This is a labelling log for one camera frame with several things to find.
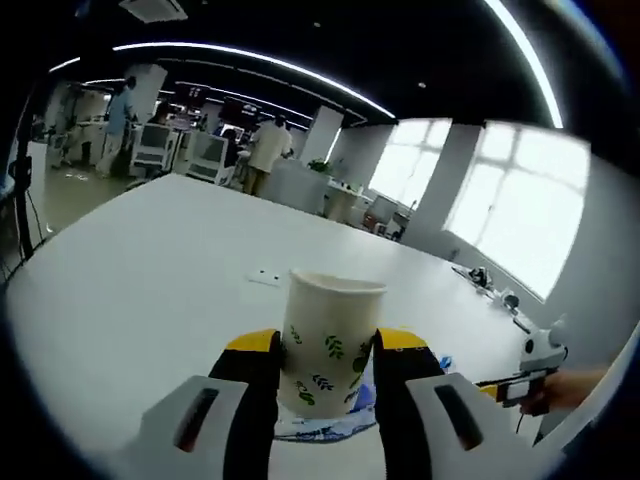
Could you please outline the person's right hand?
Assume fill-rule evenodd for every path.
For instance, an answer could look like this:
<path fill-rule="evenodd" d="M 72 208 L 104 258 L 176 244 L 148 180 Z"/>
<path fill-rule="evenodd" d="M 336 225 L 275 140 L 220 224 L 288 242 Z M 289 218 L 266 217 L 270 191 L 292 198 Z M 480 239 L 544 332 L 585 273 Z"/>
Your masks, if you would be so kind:
<path fill-rule="evenodd" d="M 566 373 L 558 372 L 548 376 L 539 391 L 520 403 L 520 413 L 539 416 L 553 410 L 571 408 L 573 401 L 569 386 L 569 376 Z"/>

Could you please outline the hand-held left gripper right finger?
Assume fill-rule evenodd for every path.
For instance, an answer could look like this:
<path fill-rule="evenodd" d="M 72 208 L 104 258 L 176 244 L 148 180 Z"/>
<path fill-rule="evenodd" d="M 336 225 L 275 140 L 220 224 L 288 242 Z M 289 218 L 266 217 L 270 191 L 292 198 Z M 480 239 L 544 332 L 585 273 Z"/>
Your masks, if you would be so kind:
<path fill-rule="evenodd" d="M 496 391 L 444 373 L 420 337 L 378 329 L 372 362 L 387 478 L 545 478 L 543 455 L 511 428 Z"/>

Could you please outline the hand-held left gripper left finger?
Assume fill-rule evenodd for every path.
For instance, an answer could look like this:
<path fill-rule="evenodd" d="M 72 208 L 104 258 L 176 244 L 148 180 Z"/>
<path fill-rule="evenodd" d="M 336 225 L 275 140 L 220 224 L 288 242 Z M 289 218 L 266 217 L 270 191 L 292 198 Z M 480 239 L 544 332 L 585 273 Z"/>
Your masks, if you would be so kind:
<path fill-rule="evenodd" d="M 127 479 L 265 479 L 278 418 L 281 339 L 241 335 L 141 419 L 124 449 Z"/>

